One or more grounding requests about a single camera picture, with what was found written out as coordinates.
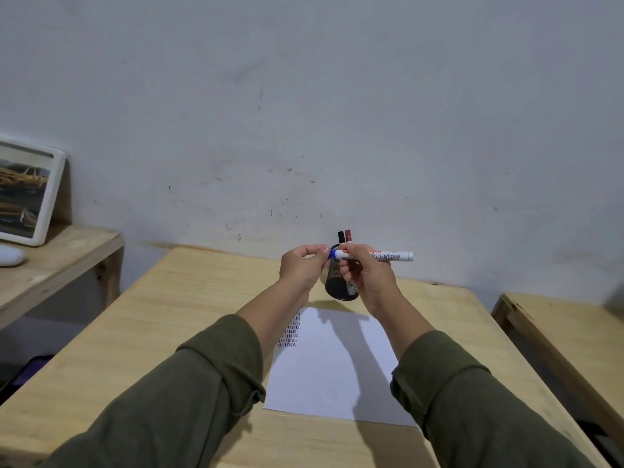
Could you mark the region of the person's right hand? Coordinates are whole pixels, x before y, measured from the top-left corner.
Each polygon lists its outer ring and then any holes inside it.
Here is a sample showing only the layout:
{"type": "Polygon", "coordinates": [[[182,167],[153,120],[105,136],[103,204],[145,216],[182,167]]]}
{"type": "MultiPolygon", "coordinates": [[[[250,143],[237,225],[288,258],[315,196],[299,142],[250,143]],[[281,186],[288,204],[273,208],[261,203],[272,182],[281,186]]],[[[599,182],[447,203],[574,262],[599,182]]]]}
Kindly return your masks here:
{"type": "Polygon", "coordinates": [[[366,254],[354,254],[359,260],[340,260],[340,270],[346,281],[353,283],[368,312],[379,317],[400,294],[396,277],[388,261],[371,258],[374,251],[366,244],[366,254]]]}

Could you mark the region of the black mesh pen holder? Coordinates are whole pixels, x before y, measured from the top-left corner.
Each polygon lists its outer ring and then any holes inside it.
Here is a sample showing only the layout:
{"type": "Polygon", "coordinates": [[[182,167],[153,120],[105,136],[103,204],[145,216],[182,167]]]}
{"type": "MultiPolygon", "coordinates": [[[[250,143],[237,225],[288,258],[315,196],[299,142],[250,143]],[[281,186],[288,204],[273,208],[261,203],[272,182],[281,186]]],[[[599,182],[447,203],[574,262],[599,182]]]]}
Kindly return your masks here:
{"type": "Polygon", "coordinates": [[[344,279],[338,259],[330,257],[326,270],[327,276],[324,287],[332,298],[340,301],[354,301],[359,297],[356,286],[344,279]]]}

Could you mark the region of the person's right forearm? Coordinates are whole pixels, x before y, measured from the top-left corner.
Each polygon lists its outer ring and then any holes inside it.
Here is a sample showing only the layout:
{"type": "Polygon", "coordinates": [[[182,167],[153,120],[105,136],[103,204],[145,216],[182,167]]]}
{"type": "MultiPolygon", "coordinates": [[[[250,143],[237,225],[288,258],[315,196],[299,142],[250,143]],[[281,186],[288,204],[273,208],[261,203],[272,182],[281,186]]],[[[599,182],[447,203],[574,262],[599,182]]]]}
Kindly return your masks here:
{"type": "Polygon", "coordinates": [[[391,393],[441,468],[595,468],[396,286],[367,290],[365,305],[399,356],[391,393]]]}

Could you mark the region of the white whiteboard marker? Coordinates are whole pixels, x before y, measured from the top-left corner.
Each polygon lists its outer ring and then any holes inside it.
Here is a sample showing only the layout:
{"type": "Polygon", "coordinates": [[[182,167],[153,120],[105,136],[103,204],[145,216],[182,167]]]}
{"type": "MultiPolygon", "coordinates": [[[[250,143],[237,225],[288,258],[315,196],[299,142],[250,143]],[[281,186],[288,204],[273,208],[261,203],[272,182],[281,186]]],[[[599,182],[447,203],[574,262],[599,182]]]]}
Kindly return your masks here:
{"type": "MultiPolygon", "coordinates": [[[[409,251],[369,251],[371,258],[378,261],[399,261],[399,262],[413,262],[414,254],[409,251]]],[[[344,260],[359,260],[353,254],[343,253],[344,260]]]]}

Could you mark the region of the person's left hand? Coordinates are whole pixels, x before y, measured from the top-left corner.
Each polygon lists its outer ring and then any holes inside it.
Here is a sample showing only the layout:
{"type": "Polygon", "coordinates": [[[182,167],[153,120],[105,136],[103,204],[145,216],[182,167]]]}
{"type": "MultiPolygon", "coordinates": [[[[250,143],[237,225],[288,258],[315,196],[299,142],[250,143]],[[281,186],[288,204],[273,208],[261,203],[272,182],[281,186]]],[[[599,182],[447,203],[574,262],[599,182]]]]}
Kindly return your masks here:
{"type": "Polygon", "coordinates": [[[303,294],[308,293],[314,287],[324,269],[304,265],[298,256],[298,247],[287,251],[282,256],[279,279],[289,283],[297,293],[303,294]]]}

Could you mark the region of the white framed picture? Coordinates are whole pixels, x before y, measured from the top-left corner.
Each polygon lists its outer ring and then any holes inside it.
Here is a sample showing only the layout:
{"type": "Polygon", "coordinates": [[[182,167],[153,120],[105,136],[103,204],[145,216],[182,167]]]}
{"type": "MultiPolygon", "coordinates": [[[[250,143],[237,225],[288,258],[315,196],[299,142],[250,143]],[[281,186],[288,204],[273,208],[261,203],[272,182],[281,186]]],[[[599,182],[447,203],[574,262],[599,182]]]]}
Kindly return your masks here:
{"type": "Polygon", "coordinates": [[[42,246],[67,155],[0,135],[0,240],[42,246]]]}

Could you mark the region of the person's left forearm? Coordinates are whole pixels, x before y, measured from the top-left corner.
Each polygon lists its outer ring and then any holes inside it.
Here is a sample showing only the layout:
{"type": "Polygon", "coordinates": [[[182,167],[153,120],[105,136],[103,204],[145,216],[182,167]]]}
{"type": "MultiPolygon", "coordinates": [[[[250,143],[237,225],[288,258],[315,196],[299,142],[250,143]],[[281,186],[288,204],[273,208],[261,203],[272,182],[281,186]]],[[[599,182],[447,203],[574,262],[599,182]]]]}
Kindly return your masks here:
{"type": "Polygon", "coordinates": [[[208,468],[223,438],[265,400],[257,333],[227,314],[112,400],[40,468],[208,468]]]}

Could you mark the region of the wooden bench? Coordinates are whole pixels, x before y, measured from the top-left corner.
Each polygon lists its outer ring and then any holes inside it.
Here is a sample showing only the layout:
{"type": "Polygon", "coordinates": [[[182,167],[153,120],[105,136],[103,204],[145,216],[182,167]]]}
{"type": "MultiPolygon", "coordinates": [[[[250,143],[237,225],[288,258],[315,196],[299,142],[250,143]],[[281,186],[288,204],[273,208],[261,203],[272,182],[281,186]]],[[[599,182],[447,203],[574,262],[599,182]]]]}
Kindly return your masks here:
{"type": "Polygon", "coordinates": [[[505,292],[492,317],[530,342],[624,454],[624,295],[597,305],[505,292]]]}

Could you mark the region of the wooden side shelf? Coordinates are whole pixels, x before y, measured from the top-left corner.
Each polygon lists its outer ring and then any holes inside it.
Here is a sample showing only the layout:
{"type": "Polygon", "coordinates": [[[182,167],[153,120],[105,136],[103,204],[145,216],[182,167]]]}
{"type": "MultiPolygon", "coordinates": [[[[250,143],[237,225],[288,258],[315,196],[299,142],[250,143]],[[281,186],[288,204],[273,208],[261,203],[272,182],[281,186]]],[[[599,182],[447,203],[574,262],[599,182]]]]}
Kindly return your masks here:
{"type": "Polygon", "coordinates": [[[90,270],[96,272],[105,307],[121,295],[124,239],[119,232],[56,225],[43,246],[18,249],[26,261],[0,267],[0,330],[90,270]]]}

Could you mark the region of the white paper sheet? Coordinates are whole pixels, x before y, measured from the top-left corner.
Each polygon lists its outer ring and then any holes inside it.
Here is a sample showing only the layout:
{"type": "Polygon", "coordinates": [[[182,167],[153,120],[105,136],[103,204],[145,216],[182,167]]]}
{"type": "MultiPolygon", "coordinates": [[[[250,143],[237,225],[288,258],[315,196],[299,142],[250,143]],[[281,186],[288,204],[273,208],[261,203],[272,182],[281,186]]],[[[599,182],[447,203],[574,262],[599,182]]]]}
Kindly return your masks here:
{"type": "Polygon", "coordinates": [[[264,408],[416,427],[389,389],[396,364],[374,318],[305,307],[275,348],[264,408]]]}

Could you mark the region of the white rounded object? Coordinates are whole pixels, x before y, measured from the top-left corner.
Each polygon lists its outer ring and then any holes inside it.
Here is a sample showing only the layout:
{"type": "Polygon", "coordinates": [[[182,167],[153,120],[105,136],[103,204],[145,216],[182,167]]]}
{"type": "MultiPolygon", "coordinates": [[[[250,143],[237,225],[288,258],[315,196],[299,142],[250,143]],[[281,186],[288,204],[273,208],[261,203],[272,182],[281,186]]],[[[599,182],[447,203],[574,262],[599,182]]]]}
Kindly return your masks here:
{"type": "Polygon", "coordinates": [[[0,267],[17,267],[26,260],[24,252],[13,246],[0,244],[0,267]]]}

